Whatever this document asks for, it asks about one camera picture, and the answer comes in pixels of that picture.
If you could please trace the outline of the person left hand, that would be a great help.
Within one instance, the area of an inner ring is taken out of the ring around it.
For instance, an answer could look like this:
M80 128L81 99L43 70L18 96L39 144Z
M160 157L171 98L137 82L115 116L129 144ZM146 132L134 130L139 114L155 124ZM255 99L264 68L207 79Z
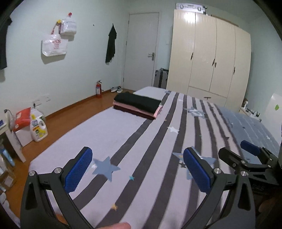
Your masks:
M131 229L131 225L127 222L116 223L110 226L101 227L98 229Z

